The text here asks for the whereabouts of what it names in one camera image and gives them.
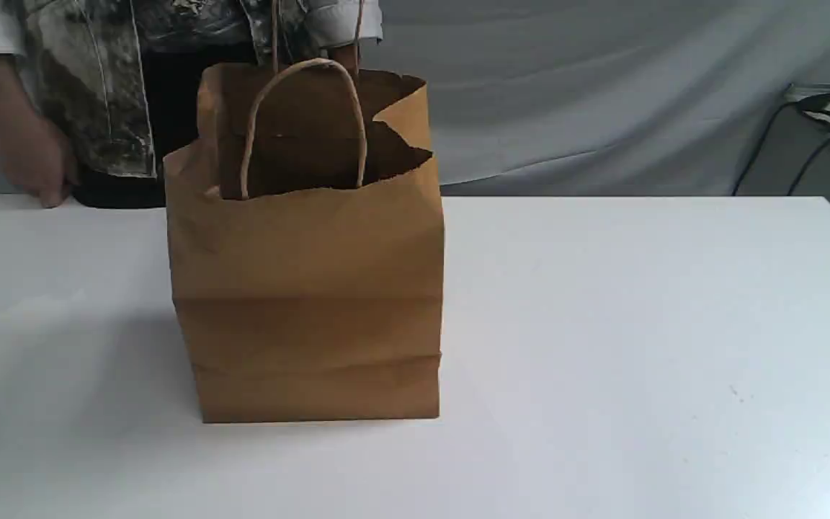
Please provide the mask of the person's right forearm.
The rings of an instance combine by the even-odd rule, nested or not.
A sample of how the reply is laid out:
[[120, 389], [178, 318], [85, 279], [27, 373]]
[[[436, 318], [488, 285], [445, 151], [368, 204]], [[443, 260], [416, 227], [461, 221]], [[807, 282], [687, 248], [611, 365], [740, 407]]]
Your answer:
[[13, 55], [0, 55], [0, 148], [26, 151], [45, 138], [42, 118], [27, 95]]

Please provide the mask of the person's right hand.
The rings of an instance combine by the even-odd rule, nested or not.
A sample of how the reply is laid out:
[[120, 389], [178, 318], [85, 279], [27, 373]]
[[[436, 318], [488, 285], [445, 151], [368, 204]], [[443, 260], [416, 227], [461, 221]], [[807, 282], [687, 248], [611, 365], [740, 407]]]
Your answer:
[[6, 179], [45, 209], [64, 203], [78, 184], [78, 161], [70, 142], [45, 118], [1, 125], [0, 162]]

